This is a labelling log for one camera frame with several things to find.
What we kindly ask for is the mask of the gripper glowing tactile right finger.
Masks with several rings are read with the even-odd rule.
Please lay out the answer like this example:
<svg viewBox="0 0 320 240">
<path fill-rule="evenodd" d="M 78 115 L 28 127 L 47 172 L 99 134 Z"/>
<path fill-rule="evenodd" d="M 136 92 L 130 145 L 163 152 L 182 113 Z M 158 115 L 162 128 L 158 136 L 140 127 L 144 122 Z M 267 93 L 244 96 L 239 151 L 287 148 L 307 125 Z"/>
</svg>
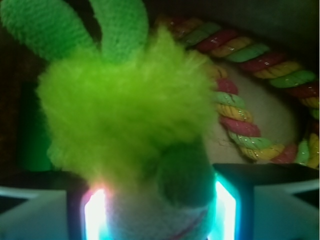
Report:
<svg viewBox="0 0 320 240">
<path fill-rule="evenodd" d="M 320 172 L 297 163 L 215 163 L 211 240 L 317 240 Z"/>
</svg>

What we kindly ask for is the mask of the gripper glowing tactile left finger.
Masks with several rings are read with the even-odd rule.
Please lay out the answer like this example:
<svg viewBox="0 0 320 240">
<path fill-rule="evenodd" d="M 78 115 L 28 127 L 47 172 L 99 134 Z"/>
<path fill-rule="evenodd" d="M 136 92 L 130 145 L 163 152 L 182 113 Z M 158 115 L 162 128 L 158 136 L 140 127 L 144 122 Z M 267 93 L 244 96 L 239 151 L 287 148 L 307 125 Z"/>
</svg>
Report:
<svg viewBox="0 0 320 240">
<path fill-rule="evenodd" d="M 64 172 L 0 180 L 2 240 L 108 240 L 106 192 Z"/>
</svg>

